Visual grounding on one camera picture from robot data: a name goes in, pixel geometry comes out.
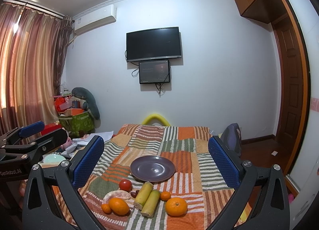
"striped bedspread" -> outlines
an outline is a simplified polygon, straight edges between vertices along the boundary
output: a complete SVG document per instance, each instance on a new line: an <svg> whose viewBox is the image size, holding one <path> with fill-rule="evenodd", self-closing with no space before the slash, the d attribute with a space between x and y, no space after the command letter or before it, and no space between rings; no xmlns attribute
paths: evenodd
<svg viewBox="0 0 319 230"><path fill-rule="evenodd" d="M105 143L100 160L79 193L106 229L206 229L234 192L227 187L208 152L210 137L207 127L123 125L118 135ZM185 216L170 217L165 203L160 201L154 217L145 218L134 208L133 198L127 201L129 215L103 213L102 199L118 189L120 180L129 179L134 190L142 187L143 182L131 175L130 164L145 155L160 155L174 163L175 174L165 182L155 183L154 188L184 198L188 204ZM56 197L66 220L76 225L58 191Z"/></svg>

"blue gripper pad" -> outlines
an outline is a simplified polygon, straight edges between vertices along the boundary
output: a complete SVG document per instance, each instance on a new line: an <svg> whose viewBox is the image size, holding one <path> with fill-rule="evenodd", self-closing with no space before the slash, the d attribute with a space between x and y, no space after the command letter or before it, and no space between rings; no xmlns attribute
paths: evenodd
<svg viewBox="0 0 319 230"><path fill-rule="evenodd" d="M28 138L36 133L41 132L42 130L44 130L44 123L42 121L38 121L24 128L21 128L19 132L19 137Z"/></svg>
<svg viewBox="0 0 319 230"><path fill-rule="evenodd" d="M72 185L76 189L85 186L103 151L103 138L98 137L74 170Z"/></svg>
<svg viewBox="0 0 319 230"><path fill-rule="evenodd" d="M215 138L209 139L208 151L221 172L227 186L236 190L240 185L238 170Z"/></svg>

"cable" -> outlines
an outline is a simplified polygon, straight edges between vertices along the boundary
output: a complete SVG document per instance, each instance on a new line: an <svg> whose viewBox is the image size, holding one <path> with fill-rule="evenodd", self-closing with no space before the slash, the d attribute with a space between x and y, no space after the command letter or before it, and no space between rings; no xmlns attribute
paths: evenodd
<svg viewBox="0 0 319 230"><path fill-rule="evenodd" d="M127 50L125 50L125 60L127 61L127 56L126 56L126 52L127 52Z"/></svg>
<svg viewBox="0 0 319 230"><path fill-rule="evenodd" d="M132 76L133 77L137 77L139 74L139 68L136 68L133 72L132 72Z"/></svg>
<svg viewBox="0 0 319 230"><path fill-rule="evenodd" d="M167 76L165 77L164 82L158 84L159 87L157 87L157 83L155 84L155 86L156 86L156 88L157 88L157 90L158 90L159 96L160 96L160 93L161 93L161 91L162 91L162 86L163 86L163 84L165 83L165 81L166 81L168 75L169 75L169 72L168 72Z"/></svg>

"door frame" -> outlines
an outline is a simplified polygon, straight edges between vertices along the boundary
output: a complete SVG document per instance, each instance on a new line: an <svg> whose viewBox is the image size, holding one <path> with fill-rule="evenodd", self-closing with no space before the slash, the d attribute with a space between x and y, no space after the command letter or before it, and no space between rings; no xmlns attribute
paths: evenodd
<svg viewBox="0 0 319 230"><path fill-rule="evenodd" d="M272 22L272 27L275 33L275 38L278 46L278 52L279 52L279 59L280 59L280 71L281 71L281 103L280 103L280 115L279 115L279 122L276 132L276 137L278 136L278 132L281 125L281 119L282 119L282 111L283 111L283 93L284 93L284 78L283 78L283 65L282 65L282 56L278 41L278 36L276 33L276 30L274 28L274 25L284 19L285 17L289 16L292 26L294 28L294 31L296 33L297 42L300 50L300 57L301 57L301 65L302 65L302 77L303 77L303 98L302 98L302 111L301 111L301 117L300 117L300 124L299 129L296 137L296 141L294 144L294 147L292 149L290 158L288 160L288 163L286 165L286 168L283 170L284 176L286 176L288 173L291 172L293 165L297 159L297 156L299 154L304 135L306 132L306 127L308 123L308 117L309 117L309 110L310 110L310 68L309 68L309 60L308 60L308 54L306 49L306 44L303 38L303 34L301 32L301 28L298 22L298 19L289 3L288 0L281 0L286 8L287 14L281 16L274 22ZM292 192L298 192L289 182L286 181L288 188Z"/></svg>

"gray bag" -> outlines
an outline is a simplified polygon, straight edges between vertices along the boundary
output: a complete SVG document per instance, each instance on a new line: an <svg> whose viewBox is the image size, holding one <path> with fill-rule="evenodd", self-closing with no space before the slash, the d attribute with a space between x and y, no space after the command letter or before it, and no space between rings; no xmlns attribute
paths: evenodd
<svg viewBox="0 0 319 230"><path fill-rule="evenodd" d="M241 155L241 134L237 123L230 124L221 135L221 141L233 150L239 157Z"/></svg>

